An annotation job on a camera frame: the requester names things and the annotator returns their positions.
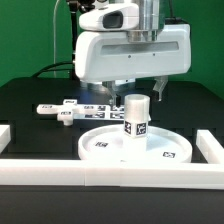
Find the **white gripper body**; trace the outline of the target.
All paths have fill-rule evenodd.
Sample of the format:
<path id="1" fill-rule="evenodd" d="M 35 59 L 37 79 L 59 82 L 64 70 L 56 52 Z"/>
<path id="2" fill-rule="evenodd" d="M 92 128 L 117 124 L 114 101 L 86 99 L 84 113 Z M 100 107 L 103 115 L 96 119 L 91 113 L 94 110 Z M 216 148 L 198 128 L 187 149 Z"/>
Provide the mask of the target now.
<path id="1" fill-rule="evenodd" d="M 129 42 L 126 32 L 83 32 L 75 72 L 87 83 L 186 73 L 191 66 L 190 26 L 166 25 L 155 41 Z"/>

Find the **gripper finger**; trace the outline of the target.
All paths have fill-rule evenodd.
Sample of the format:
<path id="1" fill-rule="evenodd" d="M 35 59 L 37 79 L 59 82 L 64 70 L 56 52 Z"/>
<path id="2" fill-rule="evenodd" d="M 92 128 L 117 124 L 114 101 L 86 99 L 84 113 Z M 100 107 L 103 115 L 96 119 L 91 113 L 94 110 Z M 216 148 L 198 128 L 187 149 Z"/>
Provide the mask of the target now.
<path id="1" fill-rule="evenodd" d="M 114 90 L 114 84 L 115 84 L 114 81 L 108 81 L 107 82 L 107 90 L 108 90 L 108 93 L 111 96 L 110 104 L 113 105 L 113 106 L 119 106 L 121 104 L 121 96 L 118 95 L 115 92 L 115 90 Z"/>
<path id="2" fill-rule="evenodd" d="M 165 89 L 167 83 L 168 83 L 167 76 L 160 76 L 155 78 L 155 85 L 153 87 L 153 91 L 155 93 L 157 101 L 162 100 L 163 90 Z"/>

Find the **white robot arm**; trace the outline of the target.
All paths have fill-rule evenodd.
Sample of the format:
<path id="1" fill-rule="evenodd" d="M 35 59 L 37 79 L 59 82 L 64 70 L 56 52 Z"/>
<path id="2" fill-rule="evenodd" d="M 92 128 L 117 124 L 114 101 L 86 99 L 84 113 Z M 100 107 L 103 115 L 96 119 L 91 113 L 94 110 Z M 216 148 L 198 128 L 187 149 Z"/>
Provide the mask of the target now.
<path id="1" fill-rule="evenodd" d="M 121 104 L 115 84 L 154 77 L 161 93 L 169 75 L 191 66 L 190 25 L 166 18 L 162 0 L 115 0 L 80 16 L 75 73 L 85 83 L 101 83 Z"/>

